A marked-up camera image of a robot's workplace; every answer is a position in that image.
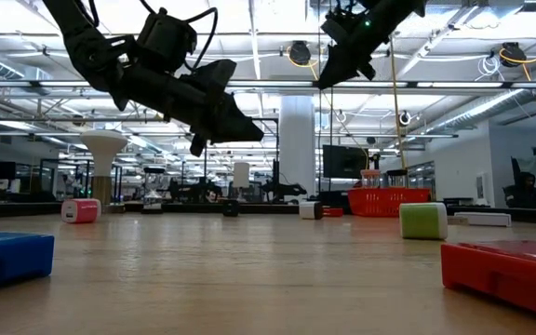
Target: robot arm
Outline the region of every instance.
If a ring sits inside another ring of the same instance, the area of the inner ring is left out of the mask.
[[[94,89],[109,92],[123,111],[129,101],[152,108],[190,126],[190,152],[201,155],[207,141],[261,141],[263,133],[237,108],[224,89],[235,72],[232,60],[216,60],[180,78],[174,73],[192,54],[197,34],[189,22],[151,13],[136,40],[133,35],[105,38],[81,0],[44,0],[74,68]]]

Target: blue box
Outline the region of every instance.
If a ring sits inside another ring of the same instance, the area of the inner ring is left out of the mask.
[[[0,233],[0,285],[50,275],[54,244],[49,235]]]

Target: column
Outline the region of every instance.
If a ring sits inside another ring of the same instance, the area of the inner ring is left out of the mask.
[[[313,96],[283,96],[278,116],[280,183],[298,183],[307,195],[285,196],[285,201],[315,194],[315,116]]]

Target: green cube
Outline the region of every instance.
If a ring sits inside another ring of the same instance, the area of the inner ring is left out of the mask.
[[[448,215],[439,203],[400,205],[400,234],[403,238],[446,239]]]

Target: plastic basket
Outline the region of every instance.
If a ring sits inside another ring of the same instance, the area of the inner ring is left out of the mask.
[[[349,203],[354,215],[364,217],[398,217],[400,204],[429,201],[429,189],[360,188],[349,190]]]

